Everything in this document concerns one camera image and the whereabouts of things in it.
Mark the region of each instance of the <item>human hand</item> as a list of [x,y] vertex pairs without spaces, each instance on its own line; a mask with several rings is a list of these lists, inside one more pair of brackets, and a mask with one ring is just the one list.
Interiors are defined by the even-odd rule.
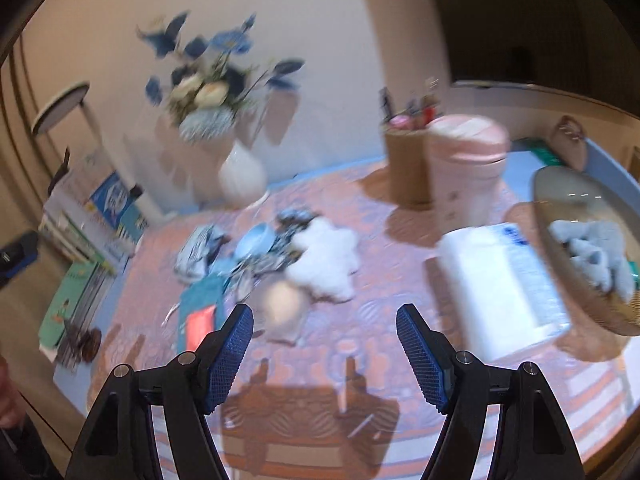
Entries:
[[9,367],[0,355],[0,428],[20,428],[26,415],[24,401],[9,376]]

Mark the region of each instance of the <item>cream flower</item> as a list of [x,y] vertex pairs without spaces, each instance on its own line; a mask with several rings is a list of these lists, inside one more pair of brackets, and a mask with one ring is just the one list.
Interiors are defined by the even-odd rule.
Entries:
[[202,77],[199,74],[186,77],[169,94],[171,101],[180,101],[187,97],[189,92],[195,92],[202,85]]
[[224,81],[209,83],[200,89],[194,102],[198,108],[215,108],[225,101],[228,92],[229,85]]

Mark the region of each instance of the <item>brown cylindrical pen holder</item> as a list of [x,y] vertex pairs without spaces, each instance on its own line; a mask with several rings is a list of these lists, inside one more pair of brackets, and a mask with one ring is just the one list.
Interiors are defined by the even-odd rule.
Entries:
[[416,210],[431,207],[429,167],[426,160],[427,130],[397,130],[383,125],[389,161],[391,198]]

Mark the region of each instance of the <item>white vase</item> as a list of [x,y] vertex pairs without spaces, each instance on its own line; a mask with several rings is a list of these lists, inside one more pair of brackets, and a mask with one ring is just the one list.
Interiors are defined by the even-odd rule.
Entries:
[[218,181],[226,203],[236,209],[259,205],[269,195],[262,163],[235,138],[218,170]]

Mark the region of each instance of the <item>pink tumbler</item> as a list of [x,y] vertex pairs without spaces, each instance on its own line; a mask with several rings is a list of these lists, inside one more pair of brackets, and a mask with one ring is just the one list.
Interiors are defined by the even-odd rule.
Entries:
[[449,115],[428,125],[431,197],[442,234],[487,224],[511,141],[486,117]]

